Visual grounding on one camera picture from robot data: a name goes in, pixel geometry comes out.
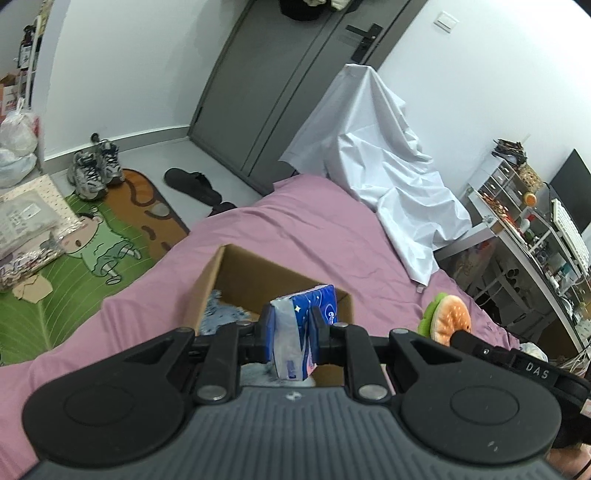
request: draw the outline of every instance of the white baseboard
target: white baseboard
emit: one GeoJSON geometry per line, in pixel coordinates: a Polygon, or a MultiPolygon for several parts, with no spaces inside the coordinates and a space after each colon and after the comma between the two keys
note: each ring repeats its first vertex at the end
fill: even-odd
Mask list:
{"type": "MultiPolygon", "coordinates": [[[[178,127],[136,132],[129,135],[121,135],[120,137],[110,137],[110,140],[117,144],[120,152],[124,152],[125,150],[131,150],[133,148],[145,147],[146,145],[184,138],[188,133],[189,126],[180,125],[178,127]]],[[[51,175],[53,173],[65,170],[70,165],[75,152],[84,150],[85,148],[89,148],[91,146],[91,143],[79,145],[78,147],[72,148],[71,150],[47,157],[43,162],[41,162],[41,169],[43,173],[51,175]]]]}

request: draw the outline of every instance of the tissue pack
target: tissue pack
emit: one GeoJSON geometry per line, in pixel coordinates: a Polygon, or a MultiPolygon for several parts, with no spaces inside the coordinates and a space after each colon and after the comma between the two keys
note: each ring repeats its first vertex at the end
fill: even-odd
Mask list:
{"type": "Polygon", "coordinates": [[[337,322],[336,294],[332,285],[280,297],[271,301],[274,308],[275,336],[273,357],[277,376],[283,380],[305,380],[315,369],[308,337],[309,311],[320,307],[328,325],[337,322]]]}

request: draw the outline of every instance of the green plush lettuce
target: green plush lettuce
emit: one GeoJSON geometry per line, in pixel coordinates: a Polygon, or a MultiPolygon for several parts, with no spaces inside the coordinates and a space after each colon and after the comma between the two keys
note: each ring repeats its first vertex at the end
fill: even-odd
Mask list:
{"type": "Polygon", "coordinates": [[[423,337],[429,338],[431,336],[431,323],[433,321],[433,315],[435,314],[435,310],[437,310],[437,306],[439,303],[447,297],[447,293],[440,293],[435,297],[427,308],[425,309],[425,313],[423,314],[423,318],[418,324],[417,333],[423,337]]]}

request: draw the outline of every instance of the green rug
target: green rug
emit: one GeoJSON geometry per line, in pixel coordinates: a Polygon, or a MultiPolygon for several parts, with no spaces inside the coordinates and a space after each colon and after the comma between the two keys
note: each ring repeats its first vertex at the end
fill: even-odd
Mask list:
{"type": "Polygon", "coordinates": [[[66,198],[86,227],[64,239],[63,255],[36,277],[0,293],[3,364],[31,360],[64,342],[114,295],[147,272],[187,228],[141,174],[102,202],[66,198]]]}

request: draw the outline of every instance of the white wall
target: white wall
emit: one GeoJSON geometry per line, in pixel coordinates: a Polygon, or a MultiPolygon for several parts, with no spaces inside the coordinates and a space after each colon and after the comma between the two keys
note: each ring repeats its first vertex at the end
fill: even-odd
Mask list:
{"type": "Polygon", "coordinates": [[[429,0],[379,73],[457,195],[495,138],[530,135],[544,180],[573,148],[591,166],[591,18],[572,0],[429,0]]]}
{"type": "Polygon", "coordinates": [[[41,53],[53,66],[33,97],[45,159],[95,131],[108,138],[188,125],[246,0],[99,3],[70,0],[63,21],[50,17],[61,31],[54,51],[41,53]]]}
{"type": "Polygon", "coordinates": [[[31,25],[43,0],[12,0],[0,10],[0,79],[17,68],[23,29],[31,25]]]}

